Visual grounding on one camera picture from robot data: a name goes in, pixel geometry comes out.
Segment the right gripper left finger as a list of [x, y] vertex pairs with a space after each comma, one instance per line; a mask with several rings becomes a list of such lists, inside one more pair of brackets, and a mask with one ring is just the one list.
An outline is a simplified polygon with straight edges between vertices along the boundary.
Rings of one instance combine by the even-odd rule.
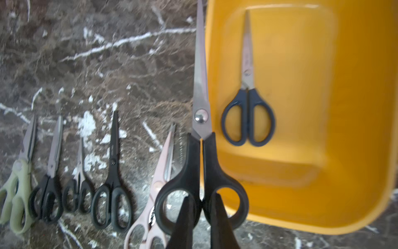
[[191, 249], [193, 243], [194, 228], [194, 201], [191, 197], [185, 197], [179, 212], [179, 216], [166, 246], [167, 249]]

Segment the small black handled scissors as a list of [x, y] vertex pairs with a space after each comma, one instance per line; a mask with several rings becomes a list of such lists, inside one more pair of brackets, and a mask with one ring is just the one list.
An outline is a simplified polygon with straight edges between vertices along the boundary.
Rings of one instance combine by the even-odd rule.
[[81, 214], [89, 214], [92, 209], [92, 200], [86, 204], [86, 196], [94, 196], [94, 187], [84, 172], [83, 142], [83, 138], [80, 138], [76, 174], [67, 182], [62, 194], [62, 206], [67, 213], [78, 211]]

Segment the black handled steel scissors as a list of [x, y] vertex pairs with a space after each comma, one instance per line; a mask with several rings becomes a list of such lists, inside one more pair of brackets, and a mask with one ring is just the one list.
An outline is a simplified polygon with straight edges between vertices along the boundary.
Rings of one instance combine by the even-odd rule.
[[59, 116], [53, 133], [47, 173], [29, 197], [28, 207], [31, 218], [47, 224], [56, 223], [63, 214], [62, 193], [57, 170], [63, 139], [63, 118]]

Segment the blue handled scissors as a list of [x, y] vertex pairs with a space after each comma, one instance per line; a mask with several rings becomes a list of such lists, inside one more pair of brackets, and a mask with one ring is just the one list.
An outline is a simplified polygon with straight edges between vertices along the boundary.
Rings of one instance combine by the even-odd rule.
[[[221, 117], [222, 132], [234, 146], [242, 146], [247, 140], [255, 147], [266, 145], [273, 137], [276, 129], [276, 118], [273, 109], [262, 99], [255, 88], [254, 77], [254, 55], [252, 44], [252, 32], [250, 22], [250, 12], [245, 11], [243, 45], [241, 51], [241, 85], [234, 99], [225, 107]], [[233, 108], [239, 106], [241, 110], [240, 139], [233, 140], [227, 132], [227, 115]], [[270, 128], [266, 137], [257, 141], [255, 138], [255, 108], [261, 106], [266, 110]]]

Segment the black handled medium scissors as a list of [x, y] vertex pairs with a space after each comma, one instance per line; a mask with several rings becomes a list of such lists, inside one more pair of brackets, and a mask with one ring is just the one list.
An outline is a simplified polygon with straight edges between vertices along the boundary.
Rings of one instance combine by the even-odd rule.
[[207, 65], [203, 2], [197, 2], [197, 26], [192, 106], [192, 130], [187, 134], [187, 156], [181, 171], [160, 190], [155, 201], [155, 216], [159, 227], [172, 234], [176, 223], [164, 212], [164, 202], [169, 194], [182, 190], [193, 200], [193, 218], [197, 224], [201, 213], [210, 220], [211, 196], [219, 189], [234, 190], [239, 197], [239, 207], [229, 217], [232, 228], [238, 228], [247, 218], [249, 200], [244, 187], [221, 168], [217, 155], [216, 134], [212, 130], [208, 96]]

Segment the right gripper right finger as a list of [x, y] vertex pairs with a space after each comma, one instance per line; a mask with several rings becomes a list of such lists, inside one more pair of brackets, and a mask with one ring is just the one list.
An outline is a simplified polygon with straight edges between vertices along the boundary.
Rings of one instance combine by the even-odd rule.
[[211, 198], [210, 225], [212, 249], [240, 249], [218, 193]]

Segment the all black scissors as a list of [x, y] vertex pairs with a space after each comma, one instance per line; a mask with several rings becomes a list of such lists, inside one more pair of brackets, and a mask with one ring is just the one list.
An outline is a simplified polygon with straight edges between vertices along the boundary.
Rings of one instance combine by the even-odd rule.
[[[119, 175], [119, 120], [118, 112], [113, 111], [113, 121], [110, 134], [110, 147], [109, 147], [109, 166], [108, 176], [98, 190], [95, 192], [92, 204], [91, 204], [91, 220], [97, 229], [105, 229], [108, 225], [112, 225], [114, 231], [119, 233], [125, 233], [132, 226], [133, 220], [133, 206], [132, 201], [127, 194], [127, 190], [122, 185]], [[101, 194], [106, 195], [105, 200], [105, 221], [101, 222], [98, 220], [98, 201], [100, 200]], [[122, 226], [119, 224], [119, 198], [124, 196], [127, 203], [127, 225]]]

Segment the pink kitchen scissors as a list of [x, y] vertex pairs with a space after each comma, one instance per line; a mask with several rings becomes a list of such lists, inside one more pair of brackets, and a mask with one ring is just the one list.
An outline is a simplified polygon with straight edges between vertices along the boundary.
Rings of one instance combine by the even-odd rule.
[[171, 179], [175, 128], [176, 124], [172, 123], [153, 175], [149, 199], [143, 212], [127, 232], [124, 241], [125, 249], [129, 248], [130, 236], [137, 226], [144, 228], [144, 234], [140, 243], [141, 249], [150, 249], [154, 238], [159, 238], [163, 246], [167, 246], [167, 237], [157, 223], [154, 207], [159, 191]]

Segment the cream green handled scissors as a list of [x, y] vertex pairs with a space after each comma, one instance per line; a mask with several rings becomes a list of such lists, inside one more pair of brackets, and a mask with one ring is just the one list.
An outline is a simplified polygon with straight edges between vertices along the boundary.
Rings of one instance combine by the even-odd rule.
[[15, 234], [30, 229], [34, 219], [29, 214], [29, 196], [32, 191], [32, 155], [36, 138], [36, 117], [32, 117], [25, 133], [22, 149], [14, 161], [12, 172], [1, 187], [1, 224], [9, 223]]

